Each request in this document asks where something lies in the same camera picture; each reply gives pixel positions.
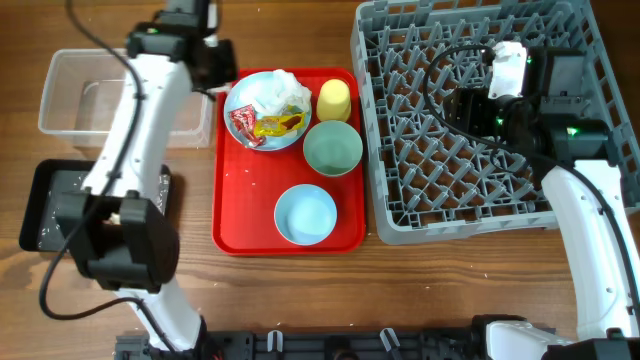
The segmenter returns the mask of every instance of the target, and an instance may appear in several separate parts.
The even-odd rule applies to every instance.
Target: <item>gray dish rack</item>
[[[587,53],[583,115],[614,129],[628,212],[640,207],[638,143],[587,0],[389,0],[361,4],[351,55],[364,111],[369,177],[380,238],[392,245],[459,239],[491,231],[557,228],[530,169],[500,172],[491,150],[449,133],[426,110],[430,61],[454,45],[578,48]],[[480,54],[443,60],[429,79],[439,110],[455,87],[488,86]],[[525,159],[499,152],[502,168]]]

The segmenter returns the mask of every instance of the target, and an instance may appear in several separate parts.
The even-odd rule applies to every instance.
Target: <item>transparent container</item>
[[[101,49],[62,49],[51,60],[38,128],[78,147],[104,145],[124,85],[125,68]],[[212,103],[194,93],[178,113],[171,148],[208,147]]]

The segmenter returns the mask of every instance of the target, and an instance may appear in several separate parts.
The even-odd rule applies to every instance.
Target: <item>wooden table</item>
[[[631,118],[640,118],[640,3],[594,0],[600,30]],[[81,321],[57,322],[38,307],[49,255],[18,247],[31,178],[47,158],[85,159],[37,129],[42,86],[53,53],[93,47],[65,18],[61,1],[0,5],[0,358],[108,359],[116,335],[141,333],[126,306]],[[161,1],[93,0],[79,9],[92,30],[121,46],[134,23]],[[226,1],[221,36],[233,39],[239,66],[342,66],[357,2]],[[178,279],[211,330],[364,330],[467,325],[476,314],[522,315],[575,336],[575,296],[558,231],[522,230],[431,245],[391,247],[377,235],[368,201],[368,235],[343,256],[236,258],[211,242],[214,146],[172,150],[179,174],[172,221],[182,236]],[[631,218],[632,223],[639,217]],[[634,226],[636,237],[640,228]],[[113,297],[81,278],[70,261],[51,284],[60,312]]]

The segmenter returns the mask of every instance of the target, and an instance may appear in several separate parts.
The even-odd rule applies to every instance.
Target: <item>bowl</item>
[[[328,177],[353,170],[362,158],[362,139],[351,125],[336,120],[323,121],[309,130],[304,139],[304,158],[315,171]]]
[[[285,191],[274,211],[276,227],[288,241],[315,245],[333,231],[338,211],[333,198],[315,185],[297,185]]]
[[[227,100],[224,103],[224,123],[227,126],[229,133],[231,133],[231,136],[245,147],[258,151],[276,151],[284,149],[300,139],[311,123],[311,107],[309,107],[309,111],[306,113],[304,119],[304,127],[298,129],[297,133],[289,133],[281,137],[267,136],[263,145],[257,147],[250,146],[249,140],[247,140],[247,138],[233,125],[233,122],[229,117],[229,113],[235,109],[251,104],[254,100],[259,104],[267,103],[269,101],[269,97],[272,96],[273,88],[275,86],[275,76],[273,75],[273,71],[259,72],[238,81],[238,83],[231,88],[229,96],[227,96]],[[256,117],[258,119],[266,115],[277,114],[262,114],[258,109],[256,109]]]

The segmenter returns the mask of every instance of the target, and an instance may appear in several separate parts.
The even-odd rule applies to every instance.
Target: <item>snack package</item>
[[[284,136],[304,127],[304,113],[280,116],[265,116],[256,122],[255,136]]]
[[[233,110],[229,112],[229,117],[236,130],[249,140],[251,147],[257,147],[265,143],[266,139],[264,137],[256,136],[253,133],[256,126],[256,112],[253,106],[247,105]]]

